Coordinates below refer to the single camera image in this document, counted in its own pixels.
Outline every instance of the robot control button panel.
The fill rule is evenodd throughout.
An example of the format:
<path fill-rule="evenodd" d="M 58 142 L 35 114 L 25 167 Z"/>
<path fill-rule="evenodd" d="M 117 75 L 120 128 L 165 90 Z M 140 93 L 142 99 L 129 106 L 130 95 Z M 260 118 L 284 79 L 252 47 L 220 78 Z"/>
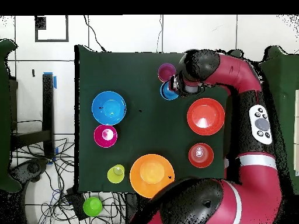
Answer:
<path fill-rule="evenodd" d="M 252 106 L 249 110 L 249 118 L 254 138 L 262 144 L 271 144 L 272 135 L 266 109 L 261 105 Z"/>

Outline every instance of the red bowl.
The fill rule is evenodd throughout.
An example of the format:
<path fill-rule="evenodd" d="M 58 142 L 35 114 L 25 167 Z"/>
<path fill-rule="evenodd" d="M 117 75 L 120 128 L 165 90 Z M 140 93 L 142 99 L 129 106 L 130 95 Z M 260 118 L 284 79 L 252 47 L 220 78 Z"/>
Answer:
<path fill-rule="evenodd" d="M 193 102 L 187 112 L 188 125 L 199 135 L 212 135 L 224 124 L 224 109 L 213 99 L 202 98 Z"/>
<path fill-rule="evenodd" d="M 204 168 L 212 163 L 214 152 L 207 144 L 197 143 L 190 149 L 188 157 L 193 166 Z"/>

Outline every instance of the small red bowl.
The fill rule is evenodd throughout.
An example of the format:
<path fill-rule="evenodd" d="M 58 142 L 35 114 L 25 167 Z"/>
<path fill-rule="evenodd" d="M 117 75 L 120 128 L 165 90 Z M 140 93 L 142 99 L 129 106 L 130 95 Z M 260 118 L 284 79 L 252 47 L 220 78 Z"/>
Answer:
<path fill-rule="evenodd" d="M 112 125 L 99 125 L 93 133 L 97 145 L 102 148 L 113 146 L 117 140 L 117 132 Z"/>
<path fill-rule="evenodd" d="M 199 135 L 212 135 L 224 124 L 222 105 L 210 98 L 202 98 L 193 102 L 187 112 L 188 125 Z"/>
<path fill-rule="evenodd" d="M 176 69 L 172 64 L 165 63 L 159 67 L 158 77 L 161 82 L 167 82 L 175 75 Z"/>
<path fill-rule="evenodd" d="M 212 163 L 214 152 L 207 144 L 197 143 L 190 149 L 188 157 L 193 166 L 205 168 Z"/>

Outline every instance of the orange bowl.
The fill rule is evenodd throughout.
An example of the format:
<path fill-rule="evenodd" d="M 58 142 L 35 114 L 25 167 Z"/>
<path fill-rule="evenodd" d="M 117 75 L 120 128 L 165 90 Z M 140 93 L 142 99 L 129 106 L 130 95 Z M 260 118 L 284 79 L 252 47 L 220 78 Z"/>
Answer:
<path fill-rule="evenodd" d="M 160 155 L 148 154 L 138 158 L 130 171 L 132 188 L 145 198 L 152 198 L 174 180 L 175 172 L 170 162 Z"/>

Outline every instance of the magenta bowl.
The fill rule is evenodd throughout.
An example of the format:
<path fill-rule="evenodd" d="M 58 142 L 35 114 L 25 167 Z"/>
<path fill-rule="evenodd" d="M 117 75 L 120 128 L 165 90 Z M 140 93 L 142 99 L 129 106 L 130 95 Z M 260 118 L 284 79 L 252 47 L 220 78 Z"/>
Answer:
<path fill-rule="evenodd" d="M 117 140 L 117 132 L 111 125 L 99 125 L 93 133 L 97 145 L 102 148 L 113 146 Z"/>
<path fill-rule="evenodd" d="M 158 77 L 160 81 L 167 82 L 170 78 L 175 75 L 176 69 L 172 64 L 165 63 L 159 67 Z"/>

